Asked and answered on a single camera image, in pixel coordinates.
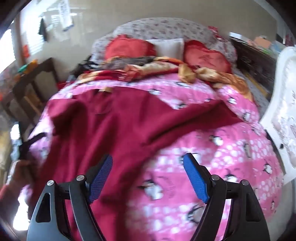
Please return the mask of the person left hand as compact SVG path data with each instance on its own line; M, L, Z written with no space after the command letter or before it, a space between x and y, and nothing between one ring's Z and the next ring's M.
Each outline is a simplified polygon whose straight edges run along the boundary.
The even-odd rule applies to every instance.
M34 163L29 160L18 160L15 162L8 187L15 195L19 196L22 189L32 184L34 178Z

